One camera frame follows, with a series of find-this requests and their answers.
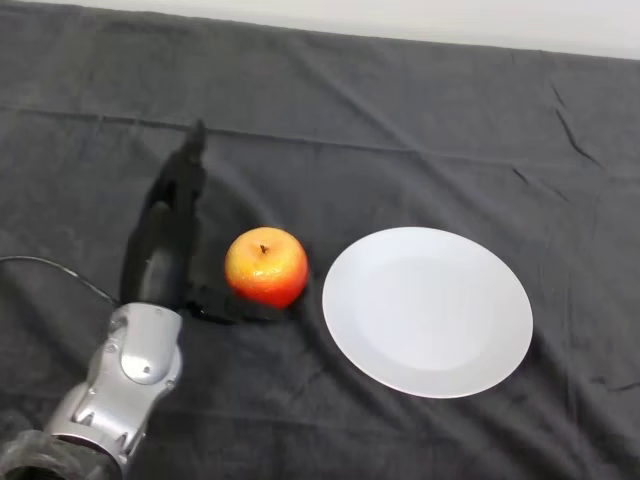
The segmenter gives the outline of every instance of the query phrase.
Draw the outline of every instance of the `dark gray tablecloth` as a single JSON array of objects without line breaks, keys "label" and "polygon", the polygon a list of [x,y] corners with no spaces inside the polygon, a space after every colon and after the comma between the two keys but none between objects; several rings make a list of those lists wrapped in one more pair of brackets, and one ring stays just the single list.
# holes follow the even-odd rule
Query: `dark gray tablecloth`
[{"label": "dark gray tablecloth", "polygon": [[[638,63],[0,2],[0,253],[117,292],[142,197],[197,118],[196,280],[222,305],[226,249],[262,224],[301,239],[311,279],[276,322],[185,324],[133,479],[640,476]],[[407,396],[331,340],[331,262],[404,225],[477,241],[524,284],[534,339],[499,386]],[[37,265],[1,280],[10,437],[84,377],[109,311]]]}]

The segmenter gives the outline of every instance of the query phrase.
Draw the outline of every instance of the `cable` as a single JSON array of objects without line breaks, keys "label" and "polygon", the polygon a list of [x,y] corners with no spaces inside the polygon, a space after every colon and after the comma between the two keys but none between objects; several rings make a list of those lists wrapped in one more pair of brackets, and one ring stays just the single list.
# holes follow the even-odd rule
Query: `cable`
[{"label": "cable", "polygon": [[101,297],[103,300],[106,300],[107,302],[109,302],[111,306],[117,307],[120,305],[120,302],[118,300],[116,300],[114,297],[109,295],[104,290],[101,290],[100,288],[95,286],[88,278],[83,277],[78,272],[75,272],[70,268],[65,267],[64,265],[54,262],[53,260],[48,260],[42,257],[33,257],[30,255],[8,255],[6,257],[0,257],[0,263],[7,263],[12,261],[35,262],[35,263],[41,263],[41,264],[53,267],[58,271],[64,272],[67,275],[73,277],[76,281],[78,281],[79,283],[87,287],[89,290],[91,290],[93,293]]}]

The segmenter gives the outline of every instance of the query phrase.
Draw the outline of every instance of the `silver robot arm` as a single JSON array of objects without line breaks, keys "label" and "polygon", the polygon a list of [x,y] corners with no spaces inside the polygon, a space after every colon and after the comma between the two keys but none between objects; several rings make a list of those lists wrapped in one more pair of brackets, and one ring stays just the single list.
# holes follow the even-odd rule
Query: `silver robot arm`
[{"label": "silver robot arm", "polygon": [[87,380],[66,395],[45,432],[107,453],[124,477],[151,412],[180,378],[181,325],[182,317],[167,308],[130,303],[117,309]]}]

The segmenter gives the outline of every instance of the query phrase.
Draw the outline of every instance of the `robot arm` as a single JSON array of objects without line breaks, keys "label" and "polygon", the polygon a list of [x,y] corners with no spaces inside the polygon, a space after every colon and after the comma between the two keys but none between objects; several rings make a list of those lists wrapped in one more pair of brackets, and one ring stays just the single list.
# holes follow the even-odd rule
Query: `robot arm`
[{"label": "robot arm", "polygon": [[5,447],[0,474],[20,480],[126,476],[151,412],[182,370],[178,311],[197,236],[205,137],[198,123],[147,195],[127,245],[121,306],[86,381],[64,397],[44,433],[26,432]]}]

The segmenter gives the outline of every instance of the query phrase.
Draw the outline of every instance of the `apple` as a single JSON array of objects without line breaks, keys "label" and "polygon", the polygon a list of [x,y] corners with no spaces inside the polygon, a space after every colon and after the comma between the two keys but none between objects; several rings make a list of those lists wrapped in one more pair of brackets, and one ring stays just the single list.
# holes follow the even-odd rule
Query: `apple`
[{"label": "apple", "polygon": [[293,235],[260,227],[243,233],[231,244],[224,271],[227,283],[240,296],[285,308],[304,289],[309,263]]}]

